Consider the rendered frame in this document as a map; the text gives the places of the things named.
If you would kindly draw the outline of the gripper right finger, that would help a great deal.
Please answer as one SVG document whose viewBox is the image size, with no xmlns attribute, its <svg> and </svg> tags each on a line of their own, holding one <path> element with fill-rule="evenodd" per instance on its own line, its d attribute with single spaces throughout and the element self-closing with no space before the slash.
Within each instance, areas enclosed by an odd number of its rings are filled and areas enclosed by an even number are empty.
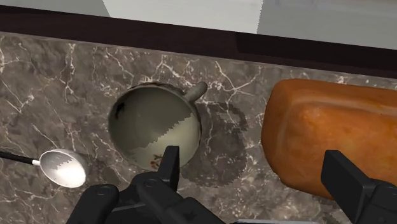
<svg viewBox="0 0 397 224">
<path fill-rule="evenodd" d="M 321 182 L 352 224 L 397 224 L 397 186 L 369 178 L 340 151 L 325 151 Z"/>
</svg>

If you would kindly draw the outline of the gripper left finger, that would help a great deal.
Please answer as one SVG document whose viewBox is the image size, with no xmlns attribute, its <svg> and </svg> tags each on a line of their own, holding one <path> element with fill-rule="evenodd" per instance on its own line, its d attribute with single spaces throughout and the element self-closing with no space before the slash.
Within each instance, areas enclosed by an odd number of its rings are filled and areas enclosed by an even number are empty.
<svg viewBox="0 0 397 224">
<path fill-rule="evenodd" d="M 179 147 L 166 147 L 156 172 L 136 175 L 119 191 L 115 185 L 87 188 L 66 224 L 225 224 L 192 197 L 177 193 Z"/>
</svg>

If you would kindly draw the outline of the brown bread loaf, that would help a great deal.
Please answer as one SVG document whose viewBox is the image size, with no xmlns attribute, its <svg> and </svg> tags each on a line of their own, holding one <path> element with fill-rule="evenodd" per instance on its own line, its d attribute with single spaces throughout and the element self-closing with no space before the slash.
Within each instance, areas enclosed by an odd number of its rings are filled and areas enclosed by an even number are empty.
<svg viewBox="0 0 397 224">
<path fill-rule="evenodd" d="M 303 192 L 330 197 L 320 180 L 326 150 L 397 185 L 397 90 L 281 80 L 267 101 L 261 144 L 281 182 Z"/>
</svg>

